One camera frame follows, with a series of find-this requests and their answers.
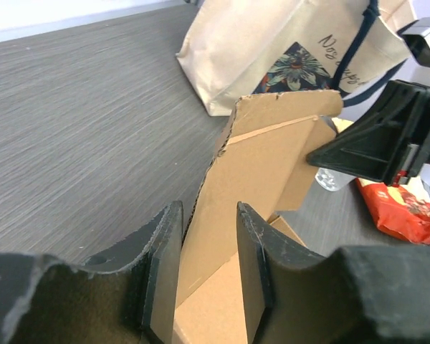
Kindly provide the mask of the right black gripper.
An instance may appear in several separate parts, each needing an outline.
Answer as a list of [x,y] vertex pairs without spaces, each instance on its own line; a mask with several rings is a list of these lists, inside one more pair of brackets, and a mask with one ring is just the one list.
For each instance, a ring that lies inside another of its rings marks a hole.
[[407,184],[430,165],[430,87],[389,81],[362,117],[306,161],[386,185]]

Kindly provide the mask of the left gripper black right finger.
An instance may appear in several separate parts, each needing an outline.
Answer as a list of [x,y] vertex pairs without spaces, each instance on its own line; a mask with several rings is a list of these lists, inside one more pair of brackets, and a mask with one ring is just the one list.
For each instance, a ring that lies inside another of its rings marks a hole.
[[248,343],[298,343],[298,282],[301,269],[324,256],[268,224],[249,204],[239,202],[236,235]]

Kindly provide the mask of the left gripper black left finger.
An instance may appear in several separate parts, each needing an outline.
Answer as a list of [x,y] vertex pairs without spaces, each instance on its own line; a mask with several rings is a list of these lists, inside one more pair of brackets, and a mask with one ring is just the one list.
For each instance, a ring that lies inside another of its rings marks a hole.
[[98,275],[125,281],[120,323],[143,343],[172,340],[182,234],[183,204],[173,201],[147,224],[82,263]]

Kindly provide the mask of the brown cardboard box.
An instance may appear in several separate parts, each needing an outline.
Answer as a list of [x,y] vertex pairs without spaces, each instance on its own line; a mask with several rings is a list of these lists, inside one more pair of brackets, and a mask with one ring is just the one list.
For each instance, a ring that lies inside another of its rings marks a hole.
[[334,90],[237,100],[203,179],[181,253],[174,343],[245,343],[237,204],[263,218],[296,210],[314,181],[306,155],[334,138],[325,117],[343,108]]

